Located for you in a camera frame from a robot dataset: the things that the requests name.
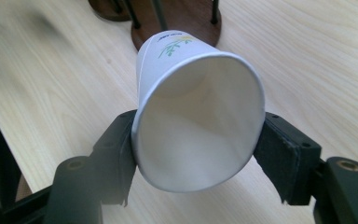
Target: white paper cup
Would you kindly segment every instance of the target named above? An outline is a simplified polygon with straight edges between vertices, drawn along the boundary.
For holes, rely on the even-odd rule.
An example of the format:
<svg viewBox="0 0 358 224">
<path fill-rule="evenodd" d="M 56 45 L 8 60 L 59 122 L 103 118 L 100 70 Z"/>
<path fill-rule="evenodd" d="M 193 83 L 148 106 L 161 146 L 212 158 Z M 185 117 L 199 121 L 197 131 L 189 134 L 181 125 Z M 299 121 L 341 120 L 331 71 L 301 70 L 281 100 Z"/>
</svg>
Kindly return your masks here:
<svg viewBox="0 0 358 224">
<path fill-rule="evenodd" d="M 265 118 L 264 92 L 244 59 L 166 31 L 142 45 L 137 81 L 132 147 L 151 185 L 207 189 L 250 160 Z"/>
</svg>

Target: wooden stand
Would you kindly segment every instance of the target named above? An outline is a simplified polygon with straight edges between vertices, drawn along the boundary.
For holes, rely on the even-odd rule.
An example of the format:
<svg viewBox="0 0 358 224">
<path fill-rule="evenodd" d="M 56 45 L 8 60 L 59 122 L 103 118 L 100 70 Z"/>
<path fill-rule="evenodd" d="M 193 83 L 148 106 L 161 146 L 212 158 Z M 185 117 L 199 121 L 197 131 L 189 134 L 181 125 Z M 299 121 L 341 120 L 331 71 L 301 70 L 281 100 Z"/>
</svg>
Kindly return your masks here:
<svg viewBox="0 0 358 224">
<path fill-rule="evenodd" d="M 152 35 L 161 32 L 158 13 L 150 0 L 131 1 L 133 11 L 140 27 L 132 26 L 131 37 L 135 47 L 139 48 Z M 216 46 L 221 32 L 222 19 L 216 10 L 217 20 L 213 23 L 212 0 L 162 0 L 162 13 L 168 30 L 179 30 Z"/>
<path fill-rule="evenodd" d="M 89 0 L 89 5 L 94 12 L 110 21 L 129 21 L 130 15 L 122 1 L 118 0 Z"/>
</svg>

